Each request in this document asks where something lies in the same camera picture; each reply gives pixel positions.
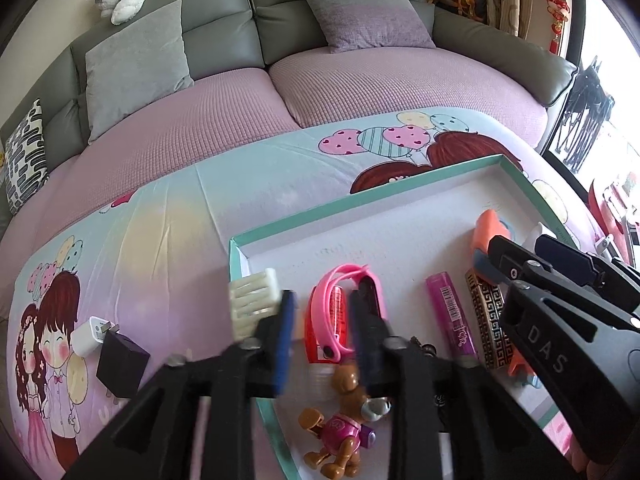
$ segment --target striped balloon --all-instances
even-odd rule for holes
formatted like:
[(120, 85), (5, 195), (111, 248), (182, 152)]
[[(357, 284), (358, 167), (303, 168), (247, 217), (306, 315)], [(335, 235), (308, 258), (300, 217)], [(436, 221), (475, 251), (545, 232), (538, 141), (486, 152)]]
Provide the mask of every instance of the striped balloon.
[(388, 156), (396, 158), (409, 155), (413, 150), (392, 144), (382, 136), (386, 128), (377, 126), (375, 128), (367, 128), (358, 134), (358, 143), (365, 150), (376, 155)]

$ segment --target gray leather sofa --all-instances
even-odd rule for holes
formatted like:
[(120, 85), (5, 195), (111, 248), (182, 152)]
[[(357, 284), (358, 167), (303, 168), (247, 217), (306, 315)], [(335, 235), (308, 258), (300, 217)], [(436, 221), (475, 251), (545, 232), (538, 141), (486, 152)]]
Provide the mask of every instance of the gray leather sofa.
[[(146, 0), (132, 22), (172, 1)], [(529, 91), (543, 107), (552, 109), (571, 88), (577, 69), (561, 57), (494, 28), (437, 9), (426, 0), (410, 1), (438, 47), (504, 73)], [(114, 26), (102, 20), (74, 40), (0, 127), (0, 140), (6, 142), (34, 99), (39, 97), (49, 171), (81, 153), (89, 137), (84, 56), (129, 23)], [(265, 68), (290, 54), (326, 46), (305, 0), (182, 0), (182, 28), (194, 80), (238, 68)], [(10, 220), (5, 195), (0, 188), (0, 238)]]

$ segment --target red decoration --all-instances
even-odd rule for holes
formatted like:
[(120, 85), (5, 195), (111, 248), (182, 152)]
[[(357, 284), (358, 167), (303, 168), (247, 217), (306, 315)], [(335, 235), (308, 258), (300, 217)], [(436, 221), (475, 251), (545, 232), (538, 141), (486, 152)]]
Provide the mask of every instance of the red decoration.
[(564, 30), (564, 24), (569, 21), (569, 15), (571, 9), (566, 0), (546, 0), (546, 10), (554, 17), (554, 22), (551, 25), (554, 38), (551, 40), (549, 50), (553, 54), (560, 53), (560, 39), (562, 37), (562, 31)]

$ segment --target brown toy dog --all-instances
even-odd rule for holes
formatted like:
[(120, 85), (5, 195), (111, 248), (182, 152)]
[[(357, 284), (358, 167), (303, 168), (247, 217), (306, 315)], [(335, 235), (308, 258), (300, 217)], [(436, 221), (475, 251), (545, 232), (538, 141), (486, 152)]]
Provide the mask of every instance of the brown toy dog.
[(332, 387), (340, 395), (340, 411), (324, 422), (324, 415), (305, 408), (298, 417), (300, 426), (322, 440), (319, 452), (305, 455), (305, 463), (318, 469), (331, 455), (333, 463), (322, 466), (320, 472), (330, 480), (358, 474), (360, 466), (360, 430), (365, 422), (380, 420), (391, 409), (386, 398), (371, 399), (358, 385), (358, 369), (354, 364), (340, 365), (332, 377)]

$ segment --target pink wristband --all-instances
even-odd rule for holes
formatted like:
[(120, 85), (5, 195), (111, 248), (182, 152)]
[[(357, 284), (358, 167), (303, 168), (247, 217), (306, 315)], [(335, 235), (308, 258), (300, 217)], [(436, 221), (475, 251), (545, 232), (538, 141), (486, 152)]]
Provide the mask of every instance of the pink wristband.
[(344, 264), (335, 267), (320, 279), (311, 297), (311, 323), (316, 334), (316, 340), (324, 351), (325, 357), (334, 363), (339, 363), (351, 357), (353, 349), (342, 346), (334, 337), (334, 331), (329, 327), (329, 295), (338, 282), (353, 280), (358, 285), (365, 277), (369, 277), (373, 281), (376, 287), (380, 316), (386, 318), (380, 280), (369, 270), (369, 266), (361, 267), (356, 264)]

